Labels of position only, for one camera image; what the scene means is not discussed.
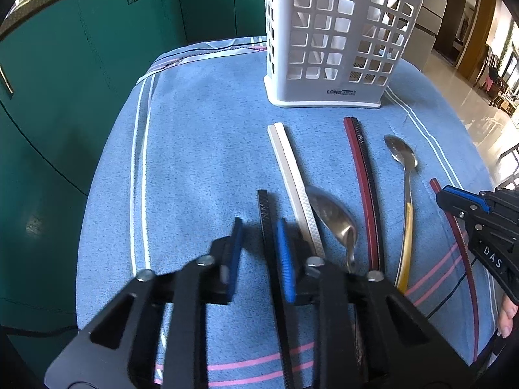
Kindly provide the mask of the right hand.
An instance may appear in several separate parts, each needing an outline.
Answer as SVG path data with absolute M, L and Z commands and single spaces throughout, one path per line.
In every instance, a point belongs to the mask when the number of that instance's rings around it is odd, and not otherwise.
M 512 333 L 513 320 L 517 314 L 518 306 L 504 294 L 501 302 L 501 309 L 498 316 L 497 327 L 503 339 L 508 338 Z

